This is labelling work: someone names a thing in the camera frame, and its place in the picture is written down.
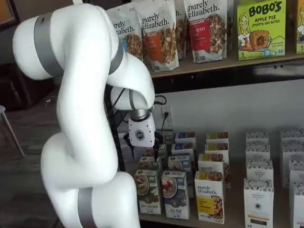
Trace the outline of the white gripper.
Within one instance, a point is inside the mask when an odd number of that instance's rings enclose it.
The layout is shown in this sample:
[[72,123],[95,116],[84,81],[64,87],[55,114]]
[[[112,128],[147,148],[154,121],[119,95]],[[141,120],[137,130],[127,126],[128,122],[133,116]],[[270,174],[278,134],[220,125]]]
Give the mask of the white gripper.
[[130,150],[135,160],[134,147],[153,147],[154,160],[159,157],[159,147],[161,142],[155,140],[155,122],[152,114],[148,114],[142,119],[130,118],[128,122]]

